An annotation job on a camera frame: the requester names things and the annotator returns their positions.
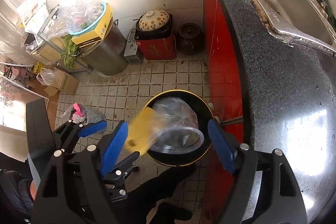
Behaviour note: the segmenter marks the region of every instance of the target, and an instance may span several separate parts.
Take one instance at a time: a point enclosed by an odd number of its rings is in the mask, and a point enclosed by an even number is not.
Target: plastic container
[[[201,147],[204,135],[198,129],[196,113],[179,97],[157,100],[152,106],[165,120],[151,150],[165,154],[187,154]]]
[[[106,3],[101,2],[101,3],[100,3],[100,6],[103,6],[103,7],[104,7],[104,10],[103,10],[103,12],[101,13],[101,15],[96,19],[95,22],[93,22],[90,26],[88,26],[87,28],[85,28],[85,29],[82,30],[82,31],[79,31],[79,32],[70,32],[69,34],[71,34],[71,35],[80,35],[80,34],[84,34],[84,33],[93,31],[93,30],[95,29],[95,27],[97,27],[98,22],[100,21],[100,19],[102,18],[102,16],[103,16],[103,15],[105,14],[105,12],[106,12]]]

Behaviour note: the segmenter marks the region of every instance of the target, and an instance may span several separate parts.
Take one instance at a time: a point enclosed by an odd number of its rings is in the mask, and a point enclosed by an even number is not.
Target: person's leg
[[[150,221],[150,224],[175,224],[175,220],[190,220],[193,214],[186,209],[178,208],[172,204],[163,202]]]
[[[159,176],[152,178],[129,193],[128,198],[146,197],[146,203],[152,206],[161,199],[173,195],[177,185],[195,171],[195,165],[172,167]]]
[[[176,186],[195,171],[195,165],[172,167],[128,193],[125,200],[113,203],[113,210],[124,223],[146,223],[155,203],[173,195]]]

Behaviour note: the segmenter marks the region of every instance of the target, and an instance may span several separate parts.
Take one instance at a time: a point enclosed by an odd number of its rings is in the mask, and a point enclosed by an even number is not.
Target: red cabinet
[[[236,55],[218,0],[204,0],[204,28],[214,115],[221,121],[241,116],[242,95]],[[243,142],[242,124],[226,126],[225,130]],[[216,218],[233,184],[233,177],[223,170],[214,151],[210,152],[207,174],[200,224],[211,223]]]

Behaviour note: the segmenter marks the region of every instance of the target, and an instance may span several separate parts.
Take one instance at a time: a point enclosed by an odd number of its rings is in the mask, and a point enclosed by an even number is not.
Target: blue plastic basket
[[[104,7],[104,10],[103,10],[103,12],[101,13],[101,15],[97,18],[97,20],[95,22],[93,22],[90,26],[88,26],[87,28],[85,28],[82,31],[79,31],[79,32],[70,32],[69,34],[71,34],[71,35],[80,35],[80,34],[85,34],[87,32],[93,31],[95,29],[95,27],[97,27],[98,22],[100,21],[100,19],[102,18],[102,16],[106,12],[106,3],[101,2],[100,5]]]

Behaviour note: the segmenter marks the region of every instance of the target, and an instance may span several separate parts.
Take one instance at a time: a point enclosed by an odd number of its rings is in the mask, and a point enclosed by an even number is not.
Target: metal rod
[[[0,61],[0,64],[4,64],[4,65],[7,65],[7,66],[12,66],[12,67],[26,67],[26,68],[34,67],[34,65],[19,65],[19,64],[13,64],[13,63],[5,63],[5,62],[1,62],[1,61]]]
[[[243,122],[243,116],[239,116],[239,117],[236,117],[236,118],[225,120],[225,121],[221,122],[220,125],[223,126],[223,125],[235,124],[235,123],[241,123],[241,122]]]

